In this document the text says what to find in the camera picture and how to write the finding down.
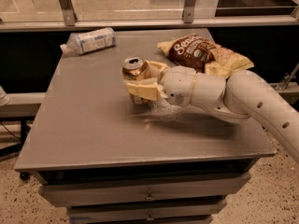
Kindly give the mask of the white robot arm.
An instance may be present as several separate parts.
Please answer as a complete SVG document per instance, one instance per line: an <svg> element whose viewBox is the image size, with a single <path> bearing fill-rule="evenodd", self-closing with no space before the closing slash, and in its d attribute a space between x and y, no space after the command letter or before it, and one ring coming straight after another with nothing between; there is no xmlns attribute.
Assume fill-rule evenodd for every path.
<svg viewBox="0 0 299 224"><path fill-rule="evenodd" d="M133 102L164 99L171 105L193 105L232 123L253 118L299 162L299 113L255 73L241 70L225 79L140 57L127 58L122 73Z"/></svg>

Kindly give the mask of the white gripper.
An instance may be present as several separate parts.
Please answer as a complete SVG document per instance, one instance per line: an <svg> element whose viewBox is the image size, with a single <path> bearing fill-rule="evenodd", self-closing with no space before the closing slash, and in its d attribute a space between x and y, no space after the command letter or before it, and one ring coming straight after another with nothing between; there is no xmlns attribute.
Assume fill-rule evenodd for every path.
<svg viewBox="0 0 299 224"><path fill-rule="evenodd" d="M170 105L182 107L190 103L192 84L196 79L194 69L184 66L169 69L166 63L155 61L148 61L148 65L149 78L124 80L126 90L133 102L165 99Z"/></svg>

